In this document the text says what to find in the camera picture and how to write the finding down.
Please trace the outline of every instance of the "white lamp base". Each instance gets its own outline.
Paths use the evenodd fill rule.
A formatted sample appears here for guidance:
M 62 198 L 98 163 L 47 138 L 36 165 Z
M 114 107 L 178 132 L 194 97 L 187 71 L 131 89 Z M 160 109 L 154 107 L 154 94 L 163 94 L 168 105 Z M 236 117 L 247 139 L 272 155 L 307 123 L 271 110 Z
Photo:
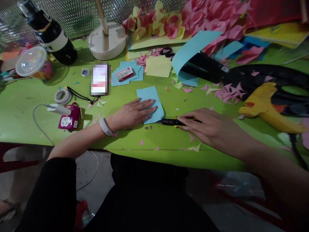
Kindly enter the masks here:
M 88 37 L 88 48 L 98 60 L 110 60 L 118 56 L 126 46 L 127 35 L 119 23 L 108 23 L 108 35 L 102 26 L 94 29 Z

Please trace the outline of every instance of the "mobile phone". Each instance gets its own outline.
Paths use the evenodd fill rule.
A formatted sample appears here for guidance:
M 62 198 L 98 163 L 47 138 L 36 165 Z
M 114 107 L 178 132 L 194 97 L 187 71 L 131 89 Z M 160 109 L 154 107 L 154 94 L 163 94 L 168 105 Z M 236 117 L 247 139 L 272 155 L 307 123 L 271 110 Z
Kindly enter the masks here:
M 109 66 L 105 63 L 93 66 L 90 96 L 105 96 L 108 94 Z

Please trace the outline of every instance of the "plastic container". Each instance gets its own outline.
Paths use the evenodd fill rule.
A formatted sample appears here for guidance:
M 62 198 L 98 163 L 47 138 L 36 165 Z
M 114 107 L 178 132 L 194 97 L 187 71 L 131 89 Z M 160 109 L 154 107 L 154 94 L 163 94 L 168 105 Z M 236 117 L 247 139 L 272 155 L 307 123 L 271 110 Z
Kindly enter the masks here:
M 33 77 L 40 80 L 52 78 L 52 63 L 47 57 L 47 52 L 42 47 L 34 47 L 26 51 L 16 63 L 17 74 Z

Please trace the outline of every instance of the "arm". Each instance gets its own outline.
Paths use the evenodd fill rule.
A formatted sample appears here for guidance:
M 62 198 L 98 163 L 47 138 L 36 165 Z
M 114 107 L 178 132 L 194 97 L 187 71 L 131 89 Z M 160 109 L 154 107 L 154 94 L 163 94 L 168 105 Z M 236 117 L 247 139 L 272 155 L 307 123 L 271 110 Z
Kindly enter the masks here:
M 188 120 L 194 117 L 201 123 Z M 309 213 L 309 173 L 274 149 L 252 138 L 232 119 L 203 108 L 178 118 L 203 143 L 243 161 L 263 179 L 281 200 L 299 213 Z
M 106 118 L 111 131 L 133 128 L 156 110 L 154 100 L 136 99 Z M 106 137 L 99 123 L 61 141 L 41 170 L 16 232 L 73 231 L 76 215 L 76 163 L 91 144 Z
M 114 115 L 106 118 L 106 124 L 110 131 L 132 128 L 150 118 L 149 114 L 156 110 L 156 107 L 146 109 L 151 106 L 154 100 L 139 102 L 138 98 L 118 110 Z M 81 156 L 95 142 L 106 137 L 100 123 L 93 124 L 80 130 L 58 143 L 51 151 L 48 160 L 55 157 L 76 159 Z

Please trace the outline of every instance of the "white wristband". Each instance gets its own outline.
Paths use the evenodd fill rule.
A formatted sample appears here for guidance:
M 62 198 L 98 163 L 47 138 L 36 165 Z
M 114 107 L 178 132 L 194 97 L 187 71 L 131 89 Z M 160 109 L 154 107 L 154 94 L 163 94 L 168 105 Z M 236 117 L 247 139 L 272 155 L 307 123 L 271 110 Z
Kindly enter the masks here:
M 108 126 L 106 125 L 105 117 L 103 117 L 103 118 L 100 119 L 100 126 L 101 126 L 102 130 L 104 131 L 104 133 L 105 133 L 107 136 L 111 136 L 112 134 L 114 134 L 113 132 L 110 131 L 110 129 L 109 129 Z

